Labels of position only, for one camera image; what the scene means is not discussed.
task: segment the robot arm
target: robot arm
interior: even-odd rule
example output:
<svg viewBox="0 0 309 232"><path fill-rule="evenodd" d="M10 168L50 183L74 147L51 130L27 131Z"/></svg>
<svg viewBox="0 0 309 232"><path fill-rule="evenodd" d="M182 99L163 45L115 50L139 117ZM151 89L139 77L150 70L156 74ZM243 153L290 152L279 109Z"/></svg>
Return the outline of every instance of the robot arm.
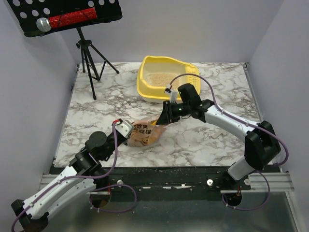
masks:
<svg viewBox="0 0 309 232"><path fill-rule="evenodd" d="M115 126L117 145L124 143L134 126L128 121L117 120ZM114 133L106 136L105 133L97 131L93 133L85 143L85 147L78 152L70 164L51 183L41 191L28 199L16 200L12 203L12 208L18 216L25 232L40 232L48 224L58 211L72 202L83 193L93 191L97 184L107 186L100 160L107 161L115 150Z"/></svg>
<svg viewBox="0 0 309 232"><path fill-rule="evenodd" d="M240 123L223 114L213 101L202 101L191 84L180 86L178 91L183 102L165 101L162 114L156 125L170 124L179 121L182 116L191 115L202 122L208 122L226 130L245 143L244 157L229 167L222 178L214 183L218 189L228 188L254 170L263 169L280 152L281 148L277 140L265 132L249 126L249 124L257 125L275 134L270 123L266 121L257 123L224 111L228 115L246 122L246 124Z"/></svg>

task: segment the red microphone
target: red microphone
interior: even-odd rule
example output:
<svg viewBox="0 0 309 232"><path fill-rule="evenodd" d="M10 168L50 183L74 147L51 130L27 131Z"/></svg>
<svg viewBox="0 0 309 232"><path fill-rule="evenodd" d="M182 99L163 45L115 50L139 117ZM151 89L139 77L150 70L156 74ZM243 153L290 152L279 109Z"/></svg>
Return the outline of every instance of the red microphone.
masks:
<svg viewBox="0 0 309 232"><path fill-rule="evenodd" d="M82 23L88 20L97 19L95 8L89 8L81 11L75 11L63 15L57 15L50 18L39 18L37 27L40 31L48 32L51 29L69 26L76 23Z"/></svg>

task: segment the perforated metal panel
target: perforated metal panel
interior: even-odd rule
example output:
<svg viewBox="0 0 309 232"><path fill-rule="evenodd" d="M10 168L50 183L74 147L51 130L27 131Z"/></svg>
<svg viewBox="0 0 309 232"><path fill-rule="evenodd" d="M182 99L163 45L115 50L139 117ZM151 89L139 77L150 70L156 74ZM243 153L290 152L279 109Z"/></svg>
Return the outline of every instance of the perforated metal panel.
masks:
<svg viewBox="0 0 309 232"><path fill-rule="evenodd" d="M25 36L44 36L56 31L83 27L97 23L109 23L122 18L118 0L7 0ZM36 21L41 17L52 17L94 7L98 19L86 21L49 32L41 32Z"/></svg>

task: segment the gray wall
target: gray wall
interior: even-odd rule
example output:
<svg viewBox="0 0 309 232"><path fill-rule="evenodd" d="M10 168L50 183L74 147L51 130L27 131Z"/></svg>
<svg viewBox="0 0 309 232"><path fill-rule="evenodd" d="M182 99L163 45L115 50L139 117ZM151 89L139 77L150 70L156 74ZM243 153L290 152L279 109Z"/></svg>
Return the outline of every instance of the gray wall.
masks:
<svg viewBox="0 0 309 232"><path fill-rule="evenodd" d="M264 119L290 149L286 165L309 229L309 1L285 0L249 63Z"/></svg>
<svg viewBox="0 0 309 232"><path fill-rule="evenodd" d="M60 34L24 37L0 0L0 231L11 203L33 195L52 164L76 64Z"/></svg>
<svg viewBox="0 0 309 232"><path fill-rule="evenodd" d="M123 18L83 28L111 61L146 55L186 61L248 61L283 0L119 0ZM62 33L75 60L76 30ZM95 61L102 62L98 56Z"/></svg>

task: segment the microphone grille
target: microphone grille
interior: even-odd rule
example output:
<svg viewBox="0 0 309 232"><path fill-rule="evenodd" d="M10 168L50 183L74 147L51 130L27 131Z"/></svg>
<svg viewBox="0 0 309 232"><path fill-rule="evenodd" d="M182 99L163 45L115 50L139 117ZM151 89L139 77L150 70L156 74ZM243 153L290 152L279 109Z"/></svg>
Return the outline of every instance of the microphone grille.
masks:
<svg viewBox="0 0 309 232"><path fill-rule="evenodd" d="M52 29L47 18L39 18L37 20L37 27L43 32L49 32Z"/></svg>

